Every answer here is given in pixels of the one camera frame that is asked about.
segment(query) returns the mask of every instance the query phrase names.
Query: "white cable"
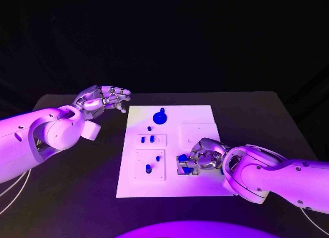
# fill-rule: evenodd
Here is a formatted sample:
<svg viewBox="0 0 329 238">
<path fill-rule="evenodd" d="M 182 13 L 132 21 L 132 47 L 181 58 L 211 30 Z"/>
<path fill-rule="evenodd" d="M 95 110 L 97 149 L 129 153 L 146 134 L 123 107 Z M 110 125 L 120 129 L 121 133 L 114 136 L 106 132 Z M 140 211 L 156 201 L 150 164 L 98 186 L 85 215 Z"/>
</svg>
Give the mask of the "white cable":
<svg viewBox="0 0 329 238">
<path fill-rule="evenodd" d="M 310 217 L 307 216 L 307 214 L 306 214 L 306 212 L 304 212 L 304 210 L 303 210 L 303 208 L 300 208 L 302 209 L 302 211 L 303 211 L 303 213 L 304 213 L 304 215 L 306 215 L 306 217 L 307 217 L 307 219 L 310 220 L 310 222 L 313 223 L 313 225 L 329 235 L 329 233 L 316 225 L 316 223 L 313 222 L 313 220 L 310 219 Z"/>
<path fill-rule="evenodd" d="M 15 182 L 15 184 L 2 192 L 0 197 L 2 197 L 2 196 L 5 195 L 5 193 L 13 188 L 13 186 L 16 185 L 16 183 L 19 182 L 19 180 L 23 178 L 25 174 L 26 174 L 26 172 L 23 172 L 23 174 L 21 175 L 21 177 L 19 177 L 18 181 Z"/>
<path fill-rule="evenodd" d="M 29 174 L 28 174 L 26 180 L 25 180 L 25 182 L 23 182 L 23 187 L 25 187 L 25 185 L 26 185 L 26 182 L 28 182 L 28 179 L 29 179 L 29 175 L 31 175 L 31 170 L 29 170 Z M 12 203 L 13 203 L 13 201 L 16 200 L 18 196 L 21 195 L 22 190 L 23 190 L 23 187 L 22 187 L 22 189 L 21 189 L 21 191 L 19 191 L 19 193 L 18 193 L 15 199 L 12 200 L 12 202 L 9 203 L 9 205 L 6 206 L 6 208 L 0 211 L 0 214 L 2 214 L 2 213 L 5 212 L 5 210 L 9 208 L 9 206 L 10 206 Z"/>
</svg>

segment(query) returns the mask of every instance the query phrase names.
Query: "table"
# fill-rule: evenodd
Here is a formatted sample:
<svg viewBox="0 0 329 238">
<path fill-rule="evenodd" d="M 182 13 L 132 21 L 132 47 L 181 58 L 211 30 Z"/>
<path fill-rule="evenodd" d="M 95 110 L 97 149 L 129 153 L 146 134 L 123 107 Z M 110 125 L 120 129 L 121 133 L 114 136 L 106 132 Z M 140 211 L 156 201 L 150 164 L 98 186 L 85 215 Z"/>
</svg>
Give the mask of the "table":
<svg viewBox="0 0 329 238">
<path fill-rule="evenodd" d="M 68 105 L 74 98 L 45 95 L 34 110 Z M 132 94 L 126 105 L 127 110 L 129 105 L 211 105 L 225 144 L 254 144 L 287 158 L 316 160 L 274 92 Z M 0 237 L 108 238 L 147 225 L 185 220 L 227 222 L 280 237 L 326 236 L 274 193 L 264 204 L 240 196 L 116 198 L 127 114 L 108 110 L 93 122 L 101 125 L 95 141 L 81 138 L 32 169 L 25 190 L 0 215 Z M 0 191 L 12 183 L 0 184 Z M 22 182 L 0 198 L 0 210 L 21 186 Z M 329 215 L 306 212 L 329 232 Z"/>
</svg>

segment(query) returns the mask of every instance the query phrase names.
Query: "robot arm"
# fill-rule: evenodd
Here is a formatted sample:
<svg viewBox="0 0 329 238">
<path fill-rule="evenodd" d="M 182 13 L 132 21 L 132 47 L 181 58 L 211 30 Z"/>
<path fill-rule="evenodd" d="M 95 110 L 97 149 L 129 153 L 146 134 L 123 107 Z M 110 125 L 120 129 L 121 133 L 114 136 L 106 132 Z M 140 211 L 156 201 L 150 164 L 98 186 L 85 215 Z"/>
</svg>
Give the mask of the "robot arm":
<svg viewBox="0 0 329 238">
<path fill-rule="evenodd" d="M 300 208 L 329 214 L 329 162 L 286 159 L 254 145 L 230 148 L 202 138 L 189 159 L 201 169 L 221 168 L 224 188 L 261 204 L 271 192 Z"/>
<path fill-rule="evenodd" d="M 93 86 L 74 103 L 46 108 L 0 120 L 0 183 L 19 176 L 52 155 L 71 148 L 80 137 L 95 140 L 100 125 L 88 121 L 106 109 L 120 109 L 130 91 L 110 86 Z"/>
</svg>

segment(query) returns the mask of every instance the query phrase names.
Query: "blue object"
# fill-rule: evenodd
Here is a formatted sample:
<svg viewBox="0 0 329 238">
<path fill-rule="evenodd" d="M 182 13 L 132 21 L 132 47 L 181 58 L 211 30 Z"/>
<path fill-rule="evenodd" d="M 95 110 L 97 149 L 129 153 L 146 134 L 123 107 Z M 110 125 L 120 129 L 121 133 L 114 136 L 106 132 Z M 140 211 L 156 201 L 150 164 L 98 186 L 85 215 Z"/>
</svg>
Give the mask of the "blue object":
<svg viewBox="0 0 329 238">
<path fill-rule="evenodd" d="M 146 165 L 146 172 L 147 172 L 147 174 L 152 173 L 152 167 L 150 167 L 150 165 Z"/>
<path fill-rule="evenodd" d="M 159 125 L 166 122 L 165 108 L 162 108 L 160 112 L 155 114 L 153 120 L 155 120 L 155 123 Z"/>
<path fill-rule="evenodd" d="M 188 157 L 186 155 L 181 155 L 179 158 L 178 158 L 178 161 L 182 162 L 182 161 L 188 161 Z"/>
<path fill-rule="evenodd" d="M 182 167 L 185 174 L 191 174 L 193 172 L 193 168 Z"/>
</svg>

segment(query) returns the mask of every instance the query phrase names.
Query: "robotic hand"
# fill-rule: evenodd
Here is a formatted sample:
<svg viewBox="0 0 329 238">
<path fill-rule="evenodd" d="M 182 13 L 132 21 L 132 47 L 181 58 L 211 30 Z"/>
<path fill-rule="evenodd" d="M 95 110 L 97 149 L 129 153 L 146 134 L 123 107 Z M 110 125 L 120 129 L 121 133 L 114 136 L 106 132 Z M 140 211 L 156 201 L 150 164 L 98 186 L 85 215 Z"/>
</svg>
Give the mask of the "robotic hand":
<svg viewBox="0 0 329 238">
<path fill-rule="evenodd" d="M 81 136 L 95 140 L 100 125 L 88 120 L 106 109 L 117 108 L 124 113 L 121 101 L 130 100 L 129 95 L 127 89 L 91 86 L 71 105 L 0 120 L 0 183 L 71 148 Z"/>
<path fill-rule="evenodd" d="M 271 192 L 293 205 L 329 214 L 329 162 L 289 160 L 276 152 L 245 145 L 228 147 L 202 138 L 186 161 L 199 169 L 221 169 L 224 188 L 261 204 Z"/>
</svg>

